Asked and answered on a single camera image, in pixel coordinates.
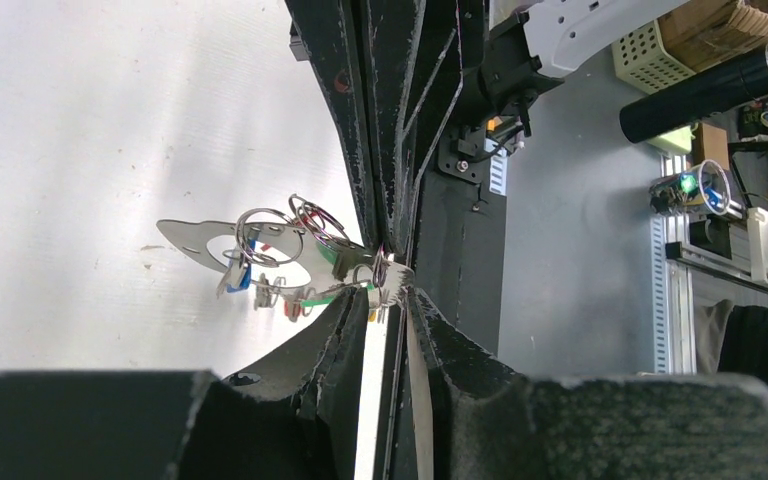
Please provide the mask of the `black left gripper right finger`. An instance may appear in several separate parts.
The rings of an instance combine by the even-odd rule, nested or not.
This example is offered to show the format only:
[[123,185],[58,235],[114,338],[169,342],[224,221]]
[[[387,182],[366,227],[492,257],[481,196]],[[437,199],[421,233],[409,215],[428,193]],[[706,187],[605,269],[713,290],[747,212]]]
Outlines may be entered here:
[[436,479],[516,479],[529,470],[530,384],[453,326],[425,291],[407,306],[429,383]]

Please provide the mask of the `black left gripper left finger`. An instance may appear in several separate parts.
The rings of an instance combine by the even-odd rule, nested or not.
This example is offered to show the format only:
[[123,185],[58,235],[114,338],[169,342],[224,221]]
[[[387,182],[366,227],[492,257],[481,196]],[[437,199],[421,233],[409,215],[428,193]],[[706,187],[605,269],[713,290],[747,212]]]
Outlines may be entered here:
[[298,334],[225,377],[243,400],[247,479],[351,479],[368,294],[350,287]]

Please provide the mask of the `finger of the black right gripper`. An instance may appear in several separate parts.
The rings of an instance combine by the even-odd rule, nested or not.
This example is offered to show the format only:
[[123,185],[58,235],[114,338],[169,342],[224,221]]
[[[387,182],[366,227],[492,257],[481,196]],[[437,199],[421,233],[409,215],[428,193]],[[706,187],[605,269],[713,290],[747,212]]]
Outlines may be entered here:
[[353,3],[289,0],[286,6],[336,126],[362,241],[377,247],[380,227]]
[[485,1],[363,1],[374,245],[409,249],[420,178],[488,36]]

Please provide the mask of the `green tag with key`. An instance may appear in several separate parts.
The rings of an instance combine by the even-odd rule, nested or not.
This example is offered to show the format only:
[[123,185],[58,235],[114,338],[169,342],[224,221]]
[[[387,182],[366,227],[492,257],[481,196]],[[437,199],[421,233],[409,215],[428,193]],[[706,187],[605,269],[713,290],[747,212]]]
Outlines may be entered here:
[[360,245],[305,240],[297,261],[310,276],[310,281],[301,287],[299,302],[302,308],[330,303],[347,287],[374,289],[374,255]]

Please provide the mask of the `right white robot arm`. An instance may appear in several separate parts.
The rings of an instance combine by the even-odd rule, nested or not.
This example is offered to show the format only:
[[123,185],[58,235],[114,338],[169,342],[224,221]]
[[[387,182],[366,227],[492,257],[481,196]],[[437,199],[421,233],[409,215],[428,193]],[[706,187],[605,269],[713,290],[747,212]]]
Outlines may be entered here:
[[526,111],[674,1],[290,1],[340,139],[363,243],[409,250],[418,190],[448,124]]

